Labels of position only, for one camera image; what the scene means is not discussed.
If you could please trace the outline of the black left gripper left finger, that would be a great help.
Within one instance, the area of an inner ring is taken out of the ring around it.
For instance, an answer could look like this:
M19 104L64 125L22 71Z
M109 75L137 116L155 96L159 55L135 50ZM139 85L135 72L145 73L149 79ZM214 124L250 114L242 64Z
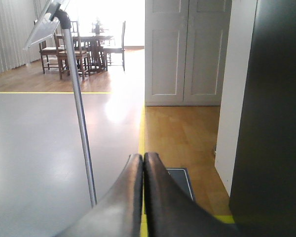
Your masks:
M143 158L132 154L104 197L58 237L139 237L143 204Z

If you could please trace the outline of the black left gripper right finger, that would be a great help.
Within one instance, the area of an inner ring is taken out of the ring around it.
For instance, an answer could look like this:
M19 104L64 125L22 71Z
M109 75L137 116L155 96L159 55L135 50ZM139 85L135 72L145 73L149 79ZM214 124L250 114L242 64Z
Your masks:
M155 152L144 155L144 197L150 237L237 237L186 195Z

